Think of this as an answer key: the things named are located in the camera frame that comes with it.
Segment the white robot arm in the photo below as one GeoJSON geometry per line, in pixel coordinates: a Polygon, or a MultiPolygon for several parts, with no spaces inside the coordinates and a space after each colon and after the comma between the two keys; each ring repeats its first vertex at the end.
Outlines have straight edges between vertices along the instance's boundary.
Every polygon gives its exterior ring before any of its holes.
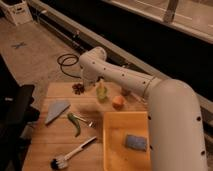
{"type": "Polygon", "coordinates": [[[95,47],[79,57],[81,78],[93,84],[107,78],[147,102],[152,171],[208,171],[199,100],[194,90],[177,79],[110,64],[95,47]]]}

